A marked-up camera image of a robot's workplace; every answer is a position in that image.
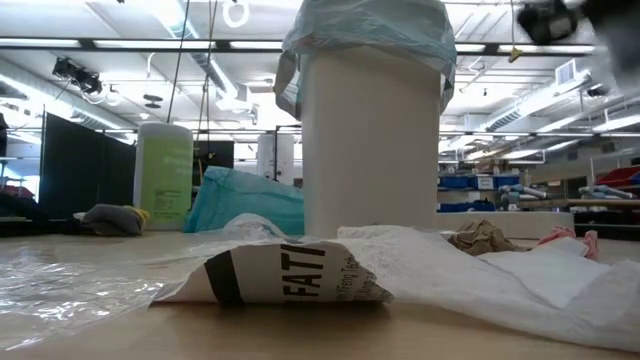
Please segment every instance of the wooden table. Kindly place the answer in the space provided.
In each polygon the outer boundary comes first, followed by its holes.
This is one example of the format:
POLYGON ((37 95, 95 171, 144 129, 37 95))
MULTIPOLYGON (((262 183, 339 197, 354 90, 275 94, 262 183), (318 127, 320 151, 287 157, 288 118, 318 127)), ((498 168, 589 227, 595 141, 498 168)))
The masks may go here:
POLYGON ((637 359, 439 308, 160 305, 4 360, 637 359))

